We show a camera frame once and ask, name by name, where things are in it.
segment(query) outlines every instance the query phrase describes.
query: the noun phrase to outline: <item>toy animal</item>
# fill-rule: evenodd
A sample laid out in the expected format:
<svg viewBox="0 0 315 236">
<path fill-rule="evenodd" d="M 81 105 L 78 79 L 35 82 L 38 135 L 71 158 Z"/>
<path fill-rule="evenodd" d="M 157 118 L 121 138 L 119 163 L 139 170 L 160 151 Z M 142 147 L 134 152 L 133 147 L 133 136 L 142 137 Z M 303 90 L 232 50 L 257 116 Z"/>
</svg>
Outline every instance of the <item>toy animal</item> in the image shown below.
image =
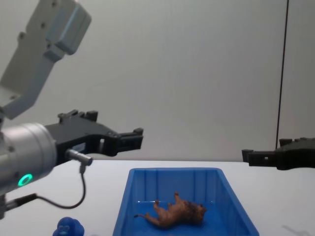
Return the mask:
<svg viewBox="0 0 315 236">
<path fill-rule="evenodd" d="M 161 227 L 169 228 L 178 223 L 187 223 L 193 225 L 201 225 L 206 208 L 202 204 L 191 203 L 189 201 L 182 200 L 179 197 L 178 192 L 174 194 L 175 204 L 168 204 L 168 209 L 165 210 L 159 207 L 159 202 L 156 200 L 154 202 L 154 210 L 158 214 L 158 218 L 150 216 L 149 213 L 145 215 L 137 214 L 134 217 L 143 217 L 150 223 Z"/>
<path fill-rule="evenodd" d="M 70 217 L 62 218 L 57 225 L 53 236 L 83 236 L 84 228 L 80 222 Z"/>
</svg>

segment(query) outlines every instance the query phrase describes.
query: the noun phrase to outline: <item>blue toy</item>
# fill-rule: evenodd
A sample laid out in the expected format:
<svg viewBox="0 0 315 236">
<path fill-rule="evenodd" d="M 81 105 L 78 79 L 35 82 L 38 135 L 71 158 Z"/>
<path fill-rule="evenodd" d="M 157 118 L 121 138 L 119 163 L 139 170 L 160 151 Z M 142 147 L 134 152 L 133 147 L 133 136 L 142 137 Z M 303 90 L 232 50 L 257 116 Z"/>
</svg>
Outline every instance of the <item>blue toy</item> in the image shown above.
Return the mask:
<svg viewBox="0 0 315 236">
<path fill-rule="evenodd" d="M 62 218 L 57 225 L 53 236 L 83 236 L 84 228 L 80 222 L 70 217 Z"/>
</svg>

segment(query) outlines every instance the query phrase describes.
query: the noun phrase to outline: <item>blue object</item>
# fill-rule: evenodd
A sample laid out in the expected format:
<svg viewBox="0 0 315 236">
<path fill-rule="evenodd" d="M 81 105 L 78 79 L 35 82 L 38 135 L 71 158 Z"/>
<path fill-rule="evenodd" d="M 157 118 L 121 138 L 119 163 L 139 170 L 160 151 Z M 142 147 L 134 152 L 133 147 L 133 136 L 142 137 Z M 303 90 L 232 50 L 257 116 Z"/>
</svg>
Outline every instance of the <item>blue object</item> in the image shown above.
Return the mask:
<svg viewBox="0 0 315 236">
<path fill-rule="evenodd" d="M 62 218 L 54 231 L 53 236 L 83 236 L 84 228 L 80 222 L 70 217 Z"/>
<path fill-rule="evenodd" d="M 149 212 L 154 200 L 167 208 L 174 192 L 207 208 L 201 227 L 159 229 L 135 214 Z M 217 168 L 132 169 L 129 172 L 113 236 L 259 236 L 222 170 Z"/>
</svg>

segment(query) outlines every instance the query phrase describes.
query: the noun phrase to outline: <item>white wall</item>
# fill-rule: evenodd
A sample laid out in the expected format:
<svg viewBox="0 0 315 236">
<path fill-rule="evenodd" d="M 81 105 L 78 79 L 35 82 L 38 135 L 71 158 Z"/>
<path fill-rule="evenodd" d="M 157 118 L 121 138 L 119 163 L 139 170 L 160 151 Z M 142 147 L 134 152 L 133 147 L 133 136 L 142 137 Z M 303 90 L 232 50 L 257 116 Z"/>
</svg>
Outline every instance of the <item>white wall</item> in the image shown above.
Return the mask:
<svg viewBox="0 0 315 236">
<path fill-rule="evenodd" d="M 0 71 L 36 3 L 1 0 Z M 82 45 L 13 123 L 99 110 L 117 131 L 145 130 L 142 150 L 120 159 L 240 161 L 243 148 L 274 148 L 285 0 L 81 3 L 93 16 Z"/>
<path fill-rule="evenodd" d="M 290 0 L 280 138 L 315 137 L 315 2 Z"/>
</svg>

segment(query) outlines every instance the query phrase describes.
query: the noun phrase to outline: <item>cable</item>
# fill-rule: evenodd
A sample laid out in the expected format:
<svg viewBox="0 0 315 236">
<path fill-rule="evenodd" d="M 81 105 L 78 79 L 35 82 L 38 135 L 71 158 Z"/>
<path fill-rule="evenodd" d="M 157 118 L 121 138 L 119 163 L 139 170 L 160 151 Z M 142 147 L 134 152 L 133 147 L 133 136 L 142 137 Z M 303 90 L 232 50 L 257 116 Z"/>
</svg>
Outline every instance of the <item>cable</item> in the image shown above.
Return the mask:
<svg viewBox="0 0 315 236">
<path fill-rule="evenodd" d="M 49 203 L 55 207 L 61 208 L 61 209 L 74 209 L 74 208 L 80 206 L 81 203 L 84 201 L 85 195 L 87 192 L 85 179 L 84 179 L 84 172 L 86 170 L 86 166 L 90 166 L 92 164 L 93 159 L 90 158 L 89 156 L 86 156 L 84 154 L 81 154 L 81 153 L 79 153 L 77 151 L 73 151 L 73 150 L 69 150 L 68 153 L 69 153 L 70 159 L 78 160 L 81 162 L 79 171 L 81 174 L 81 180 L 82 180 L 82 184 L 83 184 L 83 195 L 82 195 L 81 200 L 77 204 L 75 204 L 73 206 L 63 206 L 63 205 L 60 205 L 58 203 L 55 203 L 55 202 L 45 198 L 45 197 L 38 196 L 37 194 L 33 193 L 33 194 L 23 196 L 21 198 L 16 198 L 12 201 L 7 202 L 5 204 L 5 211 L 15 209 L 15 208 L 20 207 L 26 203 L 29 203 L 35 199 L 41 199 L 41 200 L 43 200 L 43 201 L 45 201 L 45 202 L 47 202 L 47 203 Z"/>
<path fill-rule="evenodd" d="M 53 201 L 51 201 L 51 200 L 49 200 L 49 199 L 47 199 L 45 197 L 42 197 L 42 196 L 37 196 L 37 199 L 41 199 L 41 200 L 43 200 L 43 201 L 45 201 L 45 202 L 47 202 L 47 203 L 49 203 L 51 205 L 54 205 L 55 207 L 59 207 L 61 209 L 74 209 L 74 208 L 76 208 L 76 207 L 81 205 L 81 203 L 84 201 L 85 195 L 86 195 L 86 185 L 85 185 L 85 180 L 84 180 L 83 173 L 81 173 L 81 179 L 82 179 L 82 184 L 83 184 L 83 195 L 82 195 L 81 200 L 77 204 L 75 204 L 73 206 L 63 206 L 63 205 L 55 203 L 55 202 L 53 202 Z"/>
</svg>

